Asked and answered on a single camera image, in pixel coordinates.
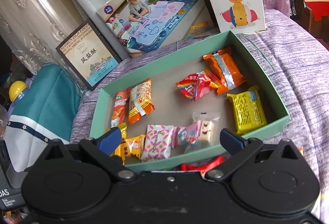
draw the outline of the bedspread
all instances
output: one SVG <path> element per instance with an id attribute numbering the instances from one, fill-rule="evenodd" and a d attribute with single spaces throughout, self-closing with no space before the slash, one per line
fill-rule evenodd
<path id="1" fill-rule="evenodd" d="M 329 223 L 329 52 L 277 10 L 266 10 L 265 21 L 265 31 L 238 35 L 271 79 L 291 116 L 285 130 L 265 142 L 278 143 L 282 138 L 290 138 L 296 146 L 304 148 L 305 159 L 321 187 L 321 199 L 313 213 Z M 120 63 L 89 96 L 81 99 L 71 142 L 89 135 L 101 87 L 188 43 L 185 40 Z"/>

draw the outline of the orange tube package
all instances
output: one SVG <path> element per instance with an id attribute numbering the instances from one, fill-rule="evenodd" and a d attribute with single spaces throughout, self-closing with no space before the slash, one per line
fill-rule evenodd
<path id="1" fill-rule="evenodd" d="M 126 116 L 126 103 L 129 98 L 129 91 L 119 91 L 116 93 L 116 101 L 114 103 L 114 109 L 111 119 L 111 127 L 116 127 L 122 124 Z"/>
<path id="2" fill-rule="evenodd" d="M 218 95 L 224 94 L 247 81 L 247 78 L 240 73 L 231 56 L 231 48 L 203 55 L 203 59 L 210 65 L 211 71 L 220 82 L 217 89 Z"/>
<path id="3" fill-rule="evenodd" d="M 154 110 L 151 101 L 151 79 L 130 90 L 128 122 L 133 124 Z"/>

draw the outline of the teal fabric bag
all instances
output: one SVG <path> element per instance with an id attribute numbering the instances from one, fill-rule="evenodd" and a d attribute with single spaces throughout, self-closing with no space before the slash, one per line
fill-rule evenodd
<path id="1" fill-rule="evenodd" d="M 69 143 L 80 98 L 78 85 L 65 70 L 56 64 L 42 66 L 16 104 L 4 136 L 17 172 L 33 165 L 50 140 Z"/>

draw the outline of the metal bolt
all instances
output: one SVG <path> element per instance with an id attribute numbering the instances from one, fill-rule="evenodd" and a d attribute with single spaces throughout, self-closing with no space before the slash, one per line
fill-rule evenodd
<path id="1" fill-rule="evenodd" d="M 121 170 L 118 172 L 118 176 L 126 180 L 131 179 L 134 175 L 134 172 L 132 172 L 131 170 Z"/>
<path id="2" fill-rule="evenodd" d="M 213 179 L 220 179 L 222 176 L 224 176 L 224 173 L 218 169 L 213 169 L 207 172 L 207 176 Z"/>
<path id="3" fill-rule="evenodd" d="M 173 181 L 175 181 L 175 177 L 169 176 L 169 177 L 167 177 L 167 180 L 170 181 L 170 182 L 173 182 Z"/>

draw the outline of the framed sign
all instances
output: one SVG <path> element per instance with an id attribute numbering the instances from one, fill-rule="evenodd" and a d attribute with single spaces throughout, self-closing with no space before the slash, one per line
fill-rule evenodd
<path id="1" fill-rule="evenodd" d="M 56 50 L 91 90 L 118 65 L 119 57 L 90 19 L 75 29 Z"/>

